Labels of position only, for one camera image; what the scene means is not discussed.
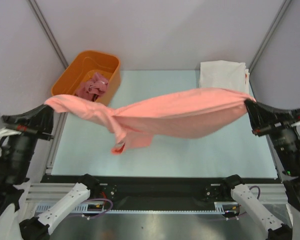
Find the aluminium frame rail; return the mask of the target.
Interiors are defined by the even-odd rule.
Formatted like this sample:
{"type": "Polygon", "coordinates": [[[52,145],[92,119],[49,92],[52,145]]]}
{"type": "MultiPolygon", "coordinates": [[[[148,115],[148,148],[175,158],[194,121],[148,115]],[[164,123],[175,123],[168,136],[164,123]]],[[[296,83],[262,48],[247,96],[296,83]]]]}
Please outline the aluminium frame rail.
{"type": "MultiPolygon", "coordinates": [[[[56,203],[74,186],[74,183],[32,183],[25,197],[26,203],[56,203]]],[[[286,204],[288,198],[283,184],[260,184],[259,201],[263,204],[286,204]]]]}

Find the orange plastic basket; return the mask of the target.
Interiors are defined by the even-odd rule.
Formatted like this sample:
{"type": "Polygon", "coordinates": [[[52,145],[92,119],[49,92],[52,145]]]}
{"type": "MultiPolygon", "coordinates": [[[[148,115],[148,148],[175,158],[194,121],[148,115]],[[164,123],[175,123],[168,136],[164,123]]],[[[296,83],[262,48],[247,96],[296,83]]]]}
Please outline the orange plastic basket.
{"type": "Polygon", "coordinates": [[[105,94],[96,101],[109,105],[121,84],[121,61],[112,54],[86,50],[77,55],[51,88],[51,95],[74,95],[82,82],[98,72],[108,80],[105,94]]]}

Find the dark pink t-shirt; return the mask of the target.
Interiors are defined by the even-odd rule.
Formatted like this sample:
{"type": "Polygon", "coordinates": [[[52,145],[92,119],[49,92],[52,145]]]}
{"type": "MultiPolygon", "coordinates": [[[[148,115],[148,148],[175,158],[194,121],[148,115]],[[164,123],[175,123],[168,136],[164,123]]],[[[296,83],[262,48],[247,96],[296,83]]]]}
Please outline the dark pink t-shirt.
{"type": "Polygon", "coordinates": [[[95,102],[99,97],[102,97],[108,89],[109,80],[101,73],[95,72],[88,74],[87,81],[80,83],[75,91],[75,96],[95,102]]]}

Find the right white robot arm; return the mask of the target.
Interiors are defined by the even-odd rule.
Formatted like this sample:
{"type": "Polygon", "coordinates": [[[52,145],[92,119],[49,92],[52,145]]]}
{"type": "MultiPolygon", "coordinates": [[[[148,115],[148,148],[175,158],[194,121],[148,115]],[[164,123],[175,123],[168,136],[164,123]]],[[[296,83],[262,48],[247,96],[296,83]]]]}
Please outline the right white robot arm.
{"type": "Polygon", "coordinates": [[[245,100],[252,128],[258,137],[268,136],[286,180],[263,184],[254,193],[238,175],[223,180],[221,196],[236,202],[262,230],[266,240],[300,240],[300,109],[284,110],[245,100]]]}

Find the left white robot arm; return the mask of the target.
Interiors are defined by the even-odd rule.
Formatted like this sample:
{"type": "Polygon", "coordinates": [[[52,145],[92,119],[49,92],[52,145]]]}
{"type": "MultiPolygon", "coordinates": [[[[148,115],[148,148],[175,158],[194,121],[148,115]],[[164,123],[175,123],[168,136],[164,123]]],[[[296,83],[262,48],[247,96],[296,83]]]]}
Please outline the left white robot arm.
{"type": "Polygon", "coordinates": [[[50,141],[54,110],[40,105],[18,115],[0,116],[0,240],[48,240],[56,227],[85,200],[95,200],[101,188],[89,174],[81,176],[74,187],[55,205],[38,216],[18,220],[19,200],[38,140],[50,141]]]}

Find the light pink t-shirt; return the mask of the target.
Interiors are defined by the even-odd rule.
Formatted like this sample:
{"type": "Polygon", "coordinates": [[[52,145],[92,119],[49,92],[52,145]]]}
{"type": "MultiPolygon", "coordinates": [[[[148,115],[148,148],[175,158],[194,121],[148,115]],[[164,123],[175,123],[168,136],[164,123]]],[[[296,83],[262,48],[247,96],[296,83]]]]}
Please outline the light pink t-shirt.
{"type": "Polygon", "coordinates": [[[155,135],[182,139],[210,135],[245,115],[246,100],[256,102],[247,93],[210,87],[165,94],[120,108],[67,94],[50,97],[45,105],[107,128],[115,138],[111,152],[120,155],[128,149],[150,146],[155,135]]]}

